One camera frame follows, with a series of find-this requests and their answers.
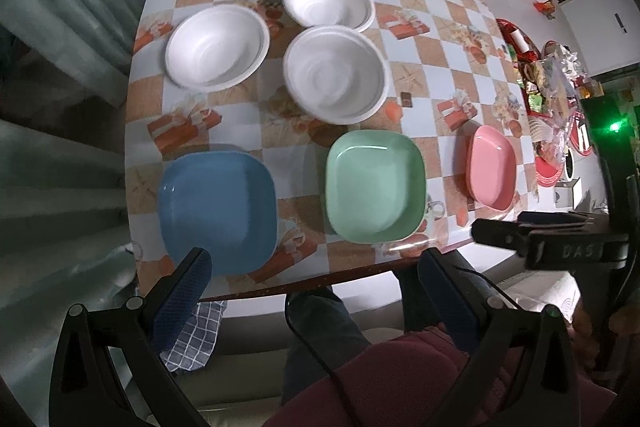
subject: black cable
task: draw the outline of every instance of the black cable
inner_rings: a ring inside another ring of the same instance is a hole
[[[331,367],[329,367],[326,364],[326,362],[320,357],[320,355],[316,353],[316,350],[313,347],[311,347],[311,345],[304,339],[304,337],[300,335],[300,333],[298,333],[298,330],[296,330],[296,328],[293,327],[293,324],[291,324],[291,319],[289,318],[289,298],[290,298],[290,295],[287,295],[286,299],[284,299],[284,319],[287,321],[287,326],[291,330],[291,333],[293,333],[296,336],[296,338],[303,344],[303,346],[305,346],[306,349],[309,350],[309,353],[311,353],[311,356],[314,357],[316,362],[318,362],[321,365],[325,373],[329,376],[330,380],[333,382],[336,393],[338,394],[338,398],[340,398],[342,407],[344,408],[345,412],[347,413],[347,416],[351,420],[351,424],[353,424],[353,427],[362,427],[362,423],[360,422],[358,416],[356,415],[356,412],[353,410],[353,405],[351,404],[349,397],[347,396],[347,392],[344,389],[342,381],[340,380],[340,378],[338,378],[338,375],[334,373]]]
[[[502,291],[500,288],[498,288],[498,286],[496,286],[494,284],[494,282],[492,280],[489,279],[489,277],[484,276],[483,274],[481,274],[480,272],[477,272],[476,270],[469,270],[468,268],[461,268],[460,266],[454,266],[453,268],[455,268],[456,270],[460,270],[461,272],[465,272],[465,273],[470,273],[473,275],[477,275],[478,277],[484,279],[484,282],[486,282],[489,286],[491,286],[491,288],[493,288],[494,290],[496,290],[500,295],[502,295],[505,299],[507,299],[511,304],[513,304],[517,309],[519,310],[523,310],[524,308],[522,306],[520,306],[516,301],[514,301],[510,296],[508,296],[504,291]]]

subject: jeans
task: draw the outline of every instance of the jeans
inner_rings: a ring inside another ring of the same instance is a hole
[[[455,266],[471,268],[457,250],[447,253],[445,257]],[[471,280],[483,295],[492,294],[489,285],[479,277],[460,273]],[[394,275],[398,278],[402,294],[404,331],[422,331],[428,326],[437,325],[440,319],[418,280],[417,265],[394,270]],[[293,327],[331,369],[338,369],[370,345],[343,302],[331,289],[296,292],[288,298],[289,318]],[[284,368],[282,405],[325,376],[326,372],[306,346],[294,337]]]

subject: bowl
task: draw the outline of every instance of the bowl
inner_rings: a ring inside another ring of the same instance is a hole
[[[361,32],[376,16],[373,0],[282,0],[285,10],[301,26],[340,25]]]
[[[269,29],[253,10],[234,4],[207,8],[182,22],[169,38],[166,72],[188,89],[227,89],[258,69],[269,42]]]
[[[318,120],[367,120],[386,99],[390,73],[369,39],[345,26],[303,31],[284,55],[284,79],[296,103]]]
[[[348,132],[329,151],[325,191],[329,223],[347,241],[399,241],[424,217],[422,154],[396,132]]]
[[[466,158],[466,187],[478,203],[495,210],[511,206],[516,189],[516,154],[489,125],[476,129]]]
[[[242,152],[200,152],[174,160],[158,189],[158,217],[176,266],[191,248],[204,248],[213,275],[257,270],[278,241],[273,179],[259,160]]]

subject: table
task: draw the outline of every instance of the table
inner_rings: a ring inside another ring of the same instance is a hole
[[[172,159],[194,151],[241,149],[273,176],[279,244],[265,266],[248,275],[215,277],[204,298],[282,293],[356,279],[412,262],[426,247],[469,242],[476,217],[513,218],[538,197],[533,147],[517,73],[482,0],[374,0],[377,18],[364,34],[388,60],[393,86],[385,104],[354,126],[322,123],[292,101],[282,57],[302,31],[281,0],[146,0],[134,46],[127,98],[127,207],[143,293],[170,273],[156,213],[156,192]],[[271,31],[267,59],[246,81],[214,93],[176,86],[165,75],[169,34],[188,16],[218,3],[255,9]],[[511,208],[480,206],[465,186],[466,148],[480,124],[504,133],[516,152]],[[335,235],[323,210],[329,147],[357,128],[387,129],[412,138],[428,184],[426,213],[409,238],[354,245]]]

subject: maroon fleece jacket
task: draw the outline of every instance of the maroon fleece jacket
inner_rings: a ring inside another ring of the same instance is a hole
[[[438,328],[367,347],[336,370],[364,427],[424,425],[460,375],[468,356]],[[517,363],[505,360],[477,425],[491,417],[508,391]],[[582,427],[593,426],[615,395],[578,375]],[[264,427],[351,427],[334,385],[322,378],[282,407]]]

